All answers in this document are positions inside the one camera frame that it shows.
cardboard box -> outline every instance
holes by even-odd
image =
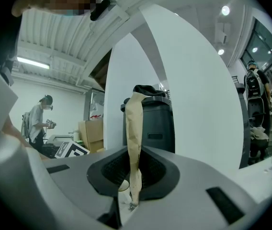
[[[104,148],[103,143],[103,120],[79,122],[79,138],[84,142],[85,147],[95,153]]]

brown paper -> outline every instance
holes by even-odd
[[[141,172],[139,170],[139,158],[142,141],[143,111],[141,101],[145,95],[134,92],[125,106],[127,150],[130,157],[130,190],[132,194],[132,205],[139,203],[139,192],[141,190]]]

black rectangular strip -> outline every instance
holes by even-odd
[[[64,170],[67,170],[67,169],[70,169],[70,167],[68,165],[66,165],[66,164],[62,164],[62,165],[59,165],[59,166],[47,168],[46,170],[49,172],[49,174],[52,174],[52,173],[64,171]]]
[[[241,210],[219,187],[209,188],[206,191],[229,224],[244,216]]]

white partition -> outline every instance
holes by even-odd
[[[169,88],[175,149],[232,177],[243,146],[243,121],[232,78],[207,39],[158,5],[141,9],[157,43]]]
[[[123,113],[120,106],[137,84],[156,85],[159,79],[138,41],[128,34],[112,50],[104,99],[104,147],[122,146]]]

ceiling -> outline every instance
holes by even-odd
[[[92,70],[107,52],[132,32],[148,55],[160,80],[165,71],[147,24],[138,8],[148,2],[159,4],[184,18],[197,28],[216,49],[225,49],[222,59],[231,59],[243,21],[244,0],[116,0],[117,5],[103,19],[92,22],[88,15],[61,16],[31,9],[23,13],[18,42],[18,56],[50,64],[50,70],[24,63],[14,68],[13,76],[29,75],[45,81],[75,86],[81,91],[100,86],[90,77]],[[228,4],[229,16],[220,16]],[[227,42],[216,42],[217,23],[230,24]]]

